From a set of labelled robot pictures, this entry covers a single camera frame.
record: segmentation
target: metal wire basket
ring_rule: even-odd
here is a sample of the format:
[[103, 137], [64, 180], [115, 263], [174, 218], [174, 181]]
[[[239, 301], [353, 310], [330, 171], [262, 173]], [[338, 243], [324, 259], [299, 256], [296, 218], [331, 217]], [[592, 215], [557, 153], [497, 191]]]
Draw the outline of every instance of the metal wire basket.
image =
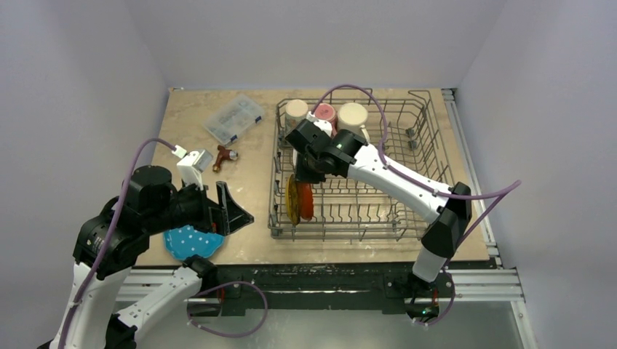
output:
[[[304, 100], [314, 105], [318, 99]], [[428, 225], [403, 203], [370, 185], [334, 176], [326, 176], [325, 182], [312, 185], [314, 217], [298, 225], [290, 222], [285, 206], [285, 190], [287, 180], [293, 173], [293, 149], [283, 139], [290, 130], [285, 129], [282, 122], [289, 100], [282, 100], [276, 106], [276, 144], [268, 219], [271, 236], [323, 241], [421, 238]], [[412, 90], [404, 99], [378, 100], [388, 120], [389, 136], [384, 147], [386, 155], [425, 177], [453, 183], [430, 92]], [[342, 89], [327, 96], [325, 102], [337, 110], [349, 102], [364, 105], [369, 112], [366, 127], [371, 143], [378, 144], [383, 125], [375, 103], [368, 97]]]

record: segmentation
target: clear plastic box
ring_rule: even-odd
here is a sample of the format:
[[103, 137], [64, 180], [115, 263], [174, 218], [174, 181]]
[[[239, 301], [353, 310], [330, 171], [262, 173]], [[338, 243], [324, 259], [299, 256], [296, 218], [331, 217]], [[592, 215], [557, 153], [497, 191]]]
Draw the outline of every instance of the clear plastic box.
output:
[[239, 95], [212, 114], [203, 125], [220, 144], [227, 146], [262, 121], [264, 113], [264, 109], [254, 100]]

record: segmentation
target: grey floor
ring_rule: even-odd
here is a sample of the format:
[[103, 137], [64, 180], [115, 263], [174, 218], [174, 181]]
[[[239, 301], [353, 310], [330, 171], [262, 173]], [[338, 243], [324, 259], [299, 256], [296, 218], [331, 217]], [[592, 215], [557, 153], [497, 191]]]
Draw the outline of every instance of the grey floor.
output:
[[[201, 321], [223, 332], [243, 332], [254, 326], [261, 310], [245, 317]], [[157, 324], [141, 348], [521, 348], [509, 303], [455, 304], [450, 314], [428, 330], [412, 326], [407, 316], [378, 311], [271, 310], [263, 327], [240, 339], [216, 337], [186, 325], [178, 308]]]

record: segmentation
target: pink cup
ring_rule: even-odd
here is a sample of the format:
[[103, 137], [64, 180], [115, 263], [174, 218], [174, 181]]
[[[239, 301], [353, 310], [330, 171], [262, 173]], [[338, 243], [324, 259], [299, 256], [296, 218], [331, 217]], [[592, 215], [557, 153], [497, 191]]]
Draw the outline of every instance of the pink cup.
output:
[[336, 136], [336, 109], [327, 103], [320, 104], [315, 110], [315, 117], [332, 124], [332, 137]]

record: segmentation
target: white cup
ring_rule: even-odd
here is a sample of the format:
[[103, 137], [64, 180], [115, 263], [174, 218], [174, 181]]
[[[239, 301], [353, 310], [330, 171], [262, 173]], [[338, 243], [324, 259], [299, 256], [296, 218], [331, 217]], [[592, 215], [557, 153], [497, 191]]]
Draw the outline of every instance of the white cup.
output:
[[368, 111], [358, 103], [345, 103], [338, 110], [338, 130], [348, 129], [356, 135], [363, 136], [370, 143], [370, 137], [366, 130]]
[[303, 100], [290, 100], [285, 106], [285, 128], [287, 132], [294, 129], [302, 120], [306, 119], [309, 105]]

